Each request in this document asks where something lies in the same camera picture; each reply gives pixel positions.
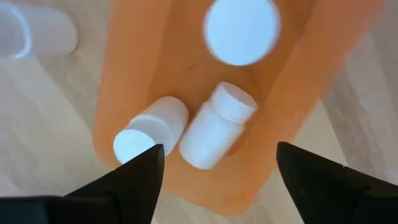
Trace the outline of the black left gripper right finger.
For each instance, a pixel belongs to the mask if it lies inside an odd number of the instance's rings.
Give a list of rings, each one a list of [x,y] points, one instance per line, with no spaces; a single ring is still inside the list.
[[[397,186],[279,142],[277,165],[304,223],[397,223]]]

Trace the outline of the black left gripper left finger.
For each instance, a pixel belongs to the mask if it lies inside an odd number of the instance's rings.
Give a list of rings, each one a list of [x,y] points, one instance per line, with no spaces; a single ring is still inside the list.
[[[64,196],[3,197],[1,223],[150,223],[164,165],[164,147],[156,144]]]

